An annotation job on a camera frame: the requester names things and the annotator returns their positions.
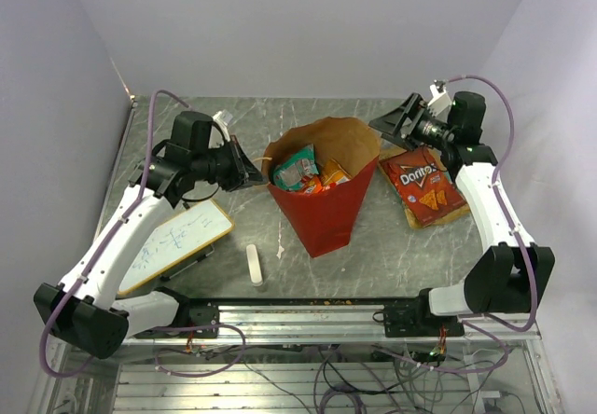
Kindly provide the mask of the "teal snack packet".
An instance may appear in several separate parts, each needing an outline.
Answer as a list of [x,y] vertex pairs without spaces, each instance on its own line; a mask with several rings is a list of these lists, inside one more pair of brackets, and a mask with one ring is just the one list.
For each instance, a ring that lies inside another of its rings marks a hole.
[[313,145],[306,145],[273,171],[273,182],[285,191],[299,191],[319,174]]

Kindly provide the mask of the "orange snack packet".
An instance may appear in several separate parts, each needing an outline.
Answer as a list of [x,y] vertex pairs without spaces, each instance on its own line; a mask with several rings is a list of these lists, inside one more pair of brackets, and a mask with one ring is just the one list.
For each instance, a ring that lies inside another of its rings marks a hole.
[[308,180],[306,180],[301,189],[298,191],[301,194],[317,194],[324,190],[324,186],[319,178],[318,175],[311,176]]

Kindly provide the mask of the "red paper bag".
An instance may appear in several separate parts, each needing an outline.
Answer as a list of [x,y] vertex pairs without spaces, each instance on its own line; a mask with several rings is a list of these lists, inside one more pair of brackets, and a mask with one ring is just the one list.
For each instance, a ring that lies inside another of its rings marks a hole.
[[[311,195],[275,185],[274,168],[306,145],[314,147],[319,164],[336,160],[350,180]],[[266,147],[261,172],[269,179],[268,190],[311,257],[350,242],[380,152],[378,134],[356,117],[324,117],[286,131]]]

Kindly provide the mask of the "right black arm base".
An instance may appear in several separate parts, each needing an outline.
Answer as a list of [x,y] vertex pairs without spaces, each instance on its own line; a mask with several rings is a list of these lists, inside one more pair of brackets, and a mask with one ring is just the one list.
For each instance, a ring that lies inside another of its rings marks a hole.
[[444,328],[449,338],[462,337],[463,325],[456,316],[437,316],[430,311],[429,289],[416,297],[392,299],[382,309],[382,323],[388,338],[439,337]]

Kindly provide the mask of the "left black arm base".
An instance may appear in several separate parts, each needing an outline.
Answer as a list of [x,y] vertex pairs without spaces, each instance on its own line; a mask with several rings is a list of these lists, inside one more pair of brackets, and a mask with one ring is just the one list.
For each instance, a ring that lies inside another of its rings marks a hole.
[[220,313],[216,306],[203,305],[193,306],[189,309],[185,321],[177,320],[173,327],[195,327],[197,330],[185,331],[161,331],[161,330],[146,330],[134,337],[138,339],[154,339],[154,338],[182,338],[192,336],[193,338],[216,338],[218,328],[213,328],[213,325],[219,324]]

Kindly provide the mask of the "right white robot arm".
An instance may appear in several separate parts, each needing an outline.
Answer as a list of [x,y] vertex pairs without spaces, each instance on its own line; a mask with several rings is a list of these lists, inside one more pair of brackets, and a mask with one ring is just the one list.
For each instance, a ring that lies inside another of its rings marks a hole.
[[433,147],[463,195],[477,226],[483,254],[458,283],[429,290],[428,303],[410,318],[420,334],[434,334],[446,316],[486,314],[503,324],[505,315],[526,313],[521,330],[535,322],[555,264],[517,217],[500,177],[500,162],[480,140],[485,98],[471,91],[438,91],[430,102],[412,93],[398,108],[369,122],[382,139],[408,150]]

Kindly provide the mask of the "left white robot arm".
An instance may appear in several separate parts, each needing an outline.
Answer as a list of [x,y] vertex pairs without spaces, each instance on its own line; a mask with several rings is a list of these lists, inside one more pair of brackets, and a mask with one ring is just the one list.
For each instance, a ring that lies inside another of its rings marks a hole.
[[177,115],[168,139],[147,144],[119,208],[90,249],[58,283],[35,291],[44,323],[39,353],[46,353],[49,337],[105,359],[125,338],[147,330],[183,335],[190,324],[185,297],[159,289],[118,299],[121,282],[155,228],[195,185],[232,192],[264,181],[225,122],[195,111]]

